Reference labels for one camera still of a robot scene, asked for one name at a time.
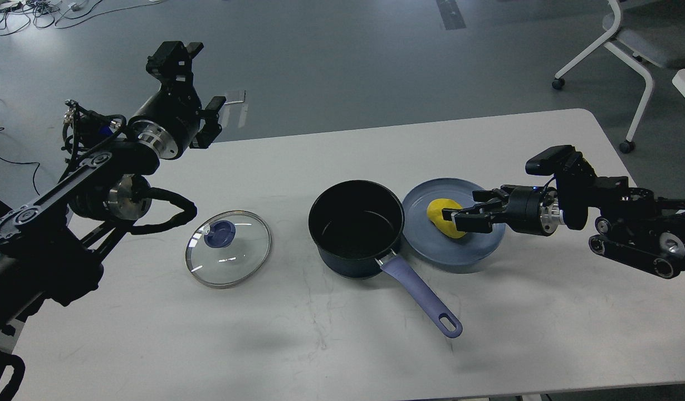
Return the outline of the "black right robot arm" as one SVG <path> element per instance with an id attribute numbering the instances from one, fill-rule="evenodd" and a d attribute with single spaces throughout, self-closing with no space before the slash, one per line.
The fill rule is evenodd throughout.
<path id="1" fill-rule="evenodd" d="M 516 233 L 548 237 L 559 226 L 582 230 L 594 208 L 600 213 L 589 238 L 594 254 L 663 279 L 685 271 L 685 199 L 656 197 L 630 186 L 627 176 L 599 176 L 572 145 L 547 148 L 526 162 L 525 171 L 549 176 L 549 182 L 475 190 L 472 207 L 442 208 L 442 218 L 461 232 L 491 233 L 505 224 Z"/>

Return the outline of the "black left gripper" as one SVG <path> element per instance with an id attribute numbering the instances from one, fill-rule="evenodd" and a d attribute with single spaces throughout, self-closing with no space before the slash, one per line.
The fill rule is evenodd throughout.
<path id="1" fill-rule="evenodd" d="M 207 149 L 223 131 L 219 120 L 226 97 L 214 96 L 202 109 L 193 86 L 193 59 L 202 49 L 201 42 L 164 41 L 147 58 L 146 71 L 160 87 L 128 128 L 161 159 L 180 158 L 188 147 Z"/>

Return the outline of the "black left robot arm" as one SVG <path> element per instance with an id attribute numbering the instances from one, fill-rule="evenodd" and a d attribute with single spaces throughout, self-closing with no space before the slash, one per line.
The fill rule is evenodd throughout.
<path id="1" fill-rule="evenodd" d="M 150 186 L 146 176 L 187 148 L 210 147 L 221 133 L 226 98 L 202 106 L 193 86 L 202 49 L 164 41 L 145 66 L 159 91 L 131 119 L 67 100 L 63 175 L 23 206 L 0 201 L 0 400 L 19 390 L 25 363 L 13 348 L 45 300 L 68 306 L 98 289 L 105 257 L 126 234 L 169 231 L 197 215 L 192 201 Z"/>

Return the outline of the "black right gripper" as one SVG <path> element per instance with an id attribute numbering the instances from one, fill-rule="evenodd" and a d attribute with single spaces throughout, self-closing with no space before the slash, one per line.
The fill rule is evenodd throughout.
<path id="1" fill-rule="evenodd" d="M 506 224 L 516 233 L 547 237 L 565 224 L 558 192 L 551 186 L 503 185 L 491 190 L 474 190 L 472 197 L 474 209 L 505 210 L 442 208 L 442 218 L 452 222 L 457 231 L 489 234 L 496 224 Z"/>

